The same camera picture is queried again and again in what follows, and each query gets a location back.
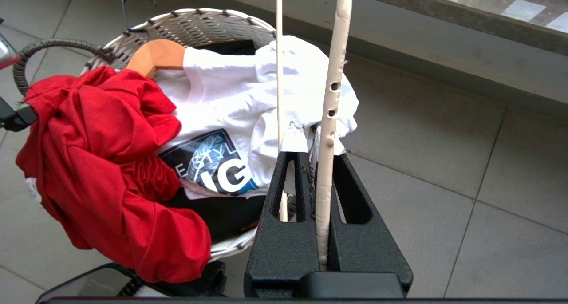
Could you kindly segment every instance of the thin wooden stick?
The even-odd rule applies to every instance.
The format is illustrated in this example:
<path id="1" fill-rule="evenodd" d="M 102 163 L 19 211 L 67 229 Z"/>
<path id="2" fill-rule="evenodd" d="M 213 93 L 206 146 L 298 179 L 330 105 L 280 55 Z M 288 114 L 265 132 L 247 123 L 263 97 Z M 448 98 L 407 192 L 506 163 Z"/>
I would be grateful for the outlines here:
<path id="1" fill-rule="evenodd" d="M 337 0 L 337 6 L 335 7 L 335 22 L 333 24 L 331 49 L 329 51 L 327 82 L 321 117 L 318 184 L 316 188 L 316 239 L 321 270 L 326 270 L 327 268 L 335 122 L 337 122 L 337 107 L 339 104 L 339 92 L 341 91 L 343 65 L 345 64 L 347 38 L 349 37 L 352 4 L 353 0 Z"/>
<path id="2" fill-rule="evenodd" d="M 284 70 L 282 68 L 282 0 L 276 0 L 276 100 L 278 101 L 278 152 L 282 146 L 282 134 L 286 128 L 286 106 L 284 104 L 284 88 L 282 79 Z M 280 221 L 288 221 L 288 196 L 282 192 L 280 200 Z"/>

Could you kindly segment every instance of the metal hook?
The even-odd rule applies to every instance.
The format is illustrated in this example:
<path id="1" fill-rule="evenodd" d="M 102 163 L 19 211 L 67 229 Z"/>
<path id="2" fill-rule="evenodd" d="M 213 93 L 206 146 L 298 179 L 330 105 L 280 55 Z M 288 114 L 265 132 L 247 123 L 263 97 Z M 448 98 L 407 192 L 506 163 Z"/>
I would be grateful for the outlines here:
<path id="1" fill-rule="evenodd" d="M 150 0 L 152 2 L 154 2 L 154 6 L 158 6 L 158 3 L 155 0 Z M 148 31 L 146 31 L 146 29 L 132 29 L 130 28 L 130 26 L 128 25 L 128 17 L 126 17 L 126 0 L 122 0 L 122 13 L 124 14 L 124 23 L 126 25 L 126 30 L 128 32 L 134 32 L 134 33 L 140 33 L 140 32 L 146 32 L 148 33 Z"/>

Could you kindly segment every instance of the clothing pile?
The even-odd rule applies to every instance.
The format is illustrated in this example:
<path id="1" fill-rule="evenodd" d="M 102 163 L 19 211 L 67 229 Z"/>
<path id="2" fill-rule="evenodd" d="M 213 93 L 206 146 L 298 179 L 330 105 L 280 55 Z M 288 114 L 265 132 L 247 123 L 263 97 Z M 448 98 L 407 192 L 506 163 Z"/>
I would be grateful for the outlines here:
<path id="1" fill-rule="evenodd" d="M 238 43 L 188 47 L 184 70 L 154 80 L 100 67 L 31 86 L 24 102 L 39 119 L 16 163 L 73 245 L 148 282 L 185 282 L 201 275 L 212 240 L 254 226 L 278 155 L 276 42 Z M 308 152 L 328 58 L 296 37 L 282 44 L 282 150 Z M 359 104 L 347 78 L 340 87 L 338 138 L 356 128 Z"/>

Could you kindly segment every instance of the printed logo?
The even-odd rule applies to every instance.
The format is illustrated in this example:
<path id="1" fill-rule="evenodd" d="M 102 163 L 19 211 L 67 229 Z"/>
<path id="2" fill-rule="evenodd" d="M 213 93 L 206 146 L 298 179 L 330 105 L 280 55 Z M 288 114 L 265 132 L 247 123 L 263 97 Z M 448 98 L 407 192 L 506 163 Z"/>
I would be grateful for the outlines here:
<path id="1" fill-rule="evenodd" d="M 183 142 L 160 157 L 180 178 L 215 192 L 236 196 L 258 189 L 224 129 Z"/>

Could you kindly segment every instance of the wooden hanger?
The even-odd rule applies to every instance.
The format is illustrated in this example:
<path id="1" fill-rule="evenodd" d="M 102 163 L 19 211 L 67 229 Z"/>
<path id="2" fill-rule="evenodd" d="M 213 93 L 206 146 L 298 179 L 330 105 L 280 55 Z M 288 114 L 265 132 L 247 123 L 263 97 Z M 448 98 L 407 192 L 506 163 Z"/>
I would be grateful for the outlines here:
<path id="1" fill-rule="evenodd" d="M 152 78 L 156 70 L 183 70 L 185 47 L 168 39 L 156 39 L 144 43 L 134 52 L 126 69 Z"/>

